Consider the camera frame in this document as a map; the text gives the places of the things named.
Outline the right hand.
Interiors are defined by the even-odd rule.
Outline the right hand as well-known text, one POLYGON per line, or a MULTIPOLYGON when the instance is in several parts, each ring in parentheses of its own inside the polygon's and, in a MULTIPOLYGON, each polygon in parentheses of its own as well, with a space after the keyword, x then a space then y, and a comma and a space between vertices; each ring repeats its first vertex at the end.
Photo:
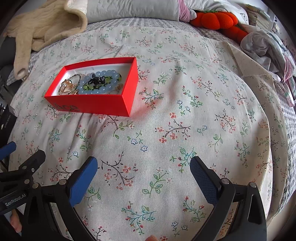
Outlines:
POLYGON ((158 239, 154 235, 150 235, 145 239, 145 241, 158 241, 158 239))

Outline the left hand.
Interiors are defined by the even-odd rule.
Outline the left hand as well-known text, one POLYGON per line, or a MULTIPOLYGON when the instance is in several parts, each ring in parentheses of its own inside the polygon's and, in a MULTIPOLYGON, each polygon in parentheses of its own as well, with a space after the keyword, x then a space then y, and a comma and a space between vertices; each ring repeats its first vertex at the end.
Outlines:
POLYGON ((22 224, 15 209, 11 211, 10 224, 17 233, 22 231, 22 224))

